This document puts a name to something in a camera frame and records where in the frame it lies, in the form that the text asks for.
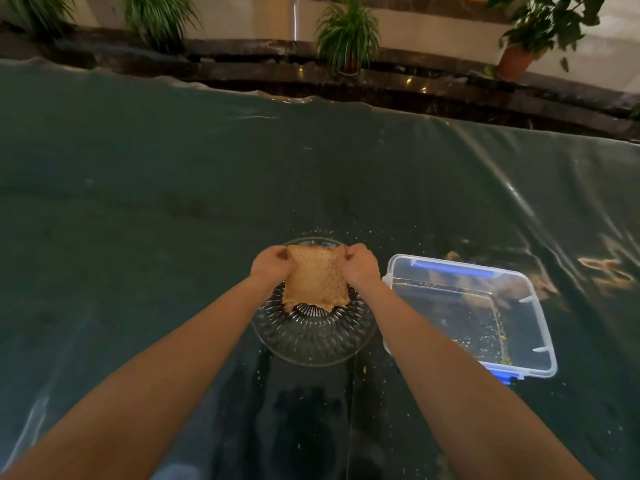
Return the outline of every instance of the person's left hand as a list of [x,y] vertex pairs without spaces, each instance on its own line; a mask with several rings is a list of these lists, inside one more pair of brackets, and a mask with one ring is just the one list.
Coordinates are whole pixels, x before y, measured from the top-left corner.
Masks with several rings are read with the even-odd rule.
[[297,267],[298,262],[293,259],[286,246],[272,246],[253,260],[251,277],[273,290]]

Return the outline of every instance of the plastic container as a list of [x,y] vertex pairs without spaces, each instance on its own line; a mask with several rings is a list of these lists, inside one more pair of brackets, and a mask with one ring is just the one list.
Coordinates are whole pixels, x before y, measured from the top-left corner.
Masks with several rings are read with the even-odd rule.
[[397,254],[383,279],[503,382],[557,372],[540,301],[524,274]]

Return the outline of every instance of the bread slice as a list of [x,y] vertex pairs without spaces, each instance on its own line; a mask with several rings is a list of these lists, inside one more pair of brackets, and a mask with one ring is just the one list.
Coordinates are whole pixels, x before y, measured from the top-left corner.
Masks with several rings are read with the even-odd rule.
[[299,303],[319,306],[327,312],[334,306],[349,304],[347,281],[333,263],[335,254],[344,252],[344,246],[321,248],[292,244],[289,252],[300,265],[284,284],[282,302],[286,312],[291,312]]

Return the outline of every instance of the clear plate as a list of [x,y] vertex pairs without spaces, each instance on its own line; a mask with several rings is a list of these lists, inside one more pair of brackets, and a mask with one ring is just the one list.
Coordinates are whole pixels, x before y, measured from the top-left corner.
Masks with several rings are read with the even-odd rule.
[[[335,248],[341,243],[325,237],[304,237],[285,245]],[[284,282],[253,317],[261,341],[277,356],[298,365],[324,366],[348,359],[361,350],[376,330],[376,320],[356,290],[349,286],[347,306],[331,312],[301,303],[286,313]]]

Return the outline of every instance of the beige wall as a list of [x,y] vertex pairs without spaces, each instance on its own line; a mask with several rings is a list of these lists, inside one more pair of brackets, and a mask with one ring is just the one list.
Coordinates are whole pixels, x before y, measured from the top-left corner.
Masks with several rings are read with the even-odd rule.
[[[75,0],[76,23],[123,28],[122,0]],[[202,26],[188,38],[311,41],[327,3],[313,0],[193,0]],[[381,44],[495,64],[505,26],[386,9],[373,10]],[[589,29],[576,53],[560,50],[534,62],[531,71],[608,89],[640,93],[640,0],[607,0],[601,25]],[[562,71],[566,55],[571,71]]]

